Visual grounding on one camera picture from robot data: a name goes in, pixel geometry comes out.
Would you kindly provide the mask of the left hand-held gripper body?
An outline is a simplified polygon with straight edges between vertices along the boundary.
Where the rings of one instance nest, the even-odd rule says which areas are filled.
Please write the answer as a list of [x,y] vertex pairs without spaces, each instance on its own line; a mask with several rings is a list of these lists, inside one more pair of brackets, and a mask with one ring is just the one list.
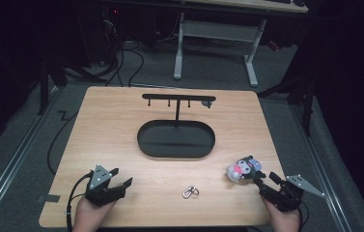
[[87,184],[85,198],[98,207],[124,198],[126,196],[125,190],[114,191],[109,187],[113,177],[110,176],[107,169],[97,164],[91,180]]

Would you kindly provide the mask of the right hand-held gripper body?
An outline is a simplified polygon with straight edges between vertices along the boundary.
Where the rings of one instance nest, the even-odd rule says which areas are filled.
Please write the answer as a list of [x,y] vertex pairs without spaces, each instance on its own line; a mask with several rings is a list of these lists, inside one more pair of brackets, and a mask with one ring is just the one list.
[[315,188],[301,175],[287,176],[283,180],[283,183],[278,186],[280,189],[276,190],[265,184],[265,191],[259,191],[259,194],[281,212],[297,210],[302,202],[302,196],[305,191],[319,197],[325,197],[322,191]]

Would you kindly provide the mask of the black and pink plush toy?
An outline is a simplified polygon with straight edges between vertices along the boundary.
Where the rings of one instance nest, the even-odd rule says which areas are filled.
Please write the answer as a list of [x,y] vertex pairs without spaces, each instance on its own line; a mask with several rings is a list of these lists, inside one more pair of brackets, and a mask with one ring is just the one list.
[[253,179],[254,177],[264,178],[266,176],[262,171],[262,165],[253,156],[245,157],[238,160],[235,164],[229,165],[226,168],[226,175],[234,183]]

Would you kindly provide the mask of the silver metal carabiner clip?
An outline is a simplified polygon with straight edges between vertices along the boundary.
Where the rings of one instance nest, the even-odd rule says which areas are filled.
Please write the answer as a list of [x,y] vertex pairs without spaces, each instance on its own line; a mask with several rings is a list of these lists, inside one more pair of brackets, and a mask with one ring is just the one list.
[[194,186],[190,186],[188,188],[186,188],[183,192],[182,192],[182,197],[184,199],[189,198],[191,195],[199,195],[200,191],[195,188]]

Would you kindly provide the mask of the black key rack with tray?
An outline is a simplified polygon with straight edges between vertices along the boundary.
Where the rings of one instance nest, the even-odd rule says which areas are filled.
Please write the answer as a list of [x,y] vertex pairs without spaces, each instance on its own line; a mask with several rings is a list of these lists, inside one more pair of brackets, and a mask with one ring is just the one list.
[[207,156],[215,144],[215,133],[206,123],[181,120],[181,102],[215,102],[215,96],[143,94],[142,98],[151,105],[151,100],[176,102],[174,120],[151,120],[137,133],[139,149],[147,156],[156,159],[201,159]]

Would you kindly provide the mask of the person's right hand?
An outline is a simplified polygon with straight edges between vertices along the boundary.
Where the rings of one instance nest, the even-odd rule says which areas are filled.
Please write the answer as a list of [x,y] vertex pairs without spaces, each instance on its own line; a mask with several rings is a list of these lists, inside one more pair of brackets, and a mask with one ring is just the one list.
[[262,198],[270,217],[270,225],[274,232],[298,232],[300,214],[298,211],[279,211],[271,202]]

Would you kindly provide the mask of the person's left hand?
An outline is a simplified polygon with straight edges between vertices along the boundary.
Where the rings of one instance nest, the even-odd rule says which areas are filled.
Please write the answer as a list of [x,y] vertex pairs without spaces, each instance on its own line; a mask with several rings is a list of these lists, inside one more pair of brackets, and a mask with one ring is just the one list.
[[98,207],[82,197],[76,206],[72,232],[97,232],[115,204],[110,202]]

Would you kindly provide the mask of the wooden table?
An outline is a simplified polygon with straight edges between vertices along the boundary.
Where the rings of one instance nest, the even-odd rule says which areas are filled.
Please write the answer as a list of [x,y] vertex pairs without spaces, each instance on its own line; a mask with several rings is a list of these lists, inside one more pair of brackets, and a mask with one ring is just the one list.
[[[269,216],[250,182],[228,180],[228,165],[247,156],[265,173],[283,172],[265,115],[251,91],[213,90],[211,108],[181,103],[180,117],[212,127],[215,145],[202,159],[153,159],[137,144],[137,132],[154,119],[175,117],[171,101],[148,101],[143,88],[91,87],[86,91],[50,191],[58,202],[45,203],[39,224],[63,227],[71,191],[86,187],[83,175],[97,164],[119,168],[111,183],[133,178],[131,186],[105,220],[107,227],[249,226],[268,223]],[[190,186],[200,191],[184,199]]]

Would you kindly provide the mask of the grey tape strip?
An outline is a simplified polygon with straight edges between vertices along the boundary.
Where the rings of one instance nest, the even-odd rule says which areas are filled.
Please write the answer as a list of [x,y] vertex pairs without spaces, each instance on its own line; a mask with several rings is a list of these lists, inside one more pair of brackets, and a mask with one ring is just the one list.
[[40,203],[43,202],[58,202],[60,199],[59,195],[54,194],[40,194],[37,201]]

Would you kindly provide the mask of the black metal stand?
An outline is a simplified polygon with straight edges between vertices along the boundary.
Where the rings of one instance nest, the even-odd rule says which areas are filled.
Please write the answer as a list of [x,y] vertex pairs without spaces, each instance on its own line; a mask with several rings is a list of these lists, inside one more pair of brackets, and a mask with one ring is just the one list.
[[267,90],[257,94],[259,98],[265,98],[274,93],[287,92],[288,104],[302,104],[303,113],[301,115],[301,126],[307,136],[311,135],[310,123],[313,113],[312,103],[314,98],[314,87],[316,76],[314,74],[302,75],[291,80],[283,81]]
[[74,65],[74,63],[52,53],[46,54],[41,62],[41,101],[39,115],[43,115],[48,108],[50,94],[49,79],[52,79],[56,87],[65,87],[68,84],[65,68],[71,69],[91,81],[102,82],[102,79]]

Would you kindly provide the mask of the black computer tower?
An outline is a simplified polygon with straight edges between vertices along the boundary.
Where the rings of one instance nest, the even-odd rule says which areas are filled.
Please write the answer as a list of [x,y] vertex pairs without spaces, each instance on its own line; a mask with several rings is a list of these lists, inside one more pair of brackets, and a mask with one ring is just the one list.
[[106,62],[109,65],[113,65],[116,60],[116,53],[121,46],[122,31],[119,10],[117,8],[102,6],[101,18],[103,35],[107,46]]

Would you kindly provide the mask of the white desk with metal legs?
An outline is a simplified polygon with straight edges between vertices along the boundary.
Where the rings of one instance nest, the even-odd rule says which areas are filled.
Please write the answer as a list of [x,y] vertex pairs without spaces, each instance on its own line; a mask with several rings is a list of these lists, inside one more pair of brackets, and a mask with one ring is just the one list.
[[[299,5],[298,0],[181,0],[183,6],[187,3],[207,4],[210,6],[232,7],[238,10],[253,10],[257,13],[307,14],[308,8]],[[266,27],[266,17],[259,19],[257,25],[244,25],[233,22],[211,22],[208,19],[185,19],[180,13],[178,50],[175,60],[174,78],[182,78],[183,39],[196,37],[224,41],[251,43],[250,52],[243,56],[249,84],[258,86],[258,79],[254,71],[253,59]]]

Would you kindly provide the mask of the metal floor rail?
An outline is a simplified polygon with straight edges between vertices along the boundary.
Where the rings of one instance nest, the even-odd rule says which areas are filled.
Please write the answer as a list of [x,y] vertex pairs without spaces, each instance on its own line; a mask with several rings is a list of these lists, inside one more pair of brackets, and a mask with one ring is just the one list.
[[334,219],[338,231],[351,232],[350,223],[341,205],[339,197],[334,187],[331,185],[329,176],[325,172],[324,166],[318,154],[318,150],[313,142],[313,139],[305,132],[305,129],[303,128],[301,110],[297,106],[293,105],[290,105],[289,109],[292,112],[292,115],[297,123],[298,130],[302,134],[303,140],[306,143],[310,160],[324,193],[326,205],[328,206],[328,209]]
[[40,110],[40,88],[35,89],[0,134],[0,202],[24,162],[50,107],[63,90],[63,87],[52,87],[49,103]]

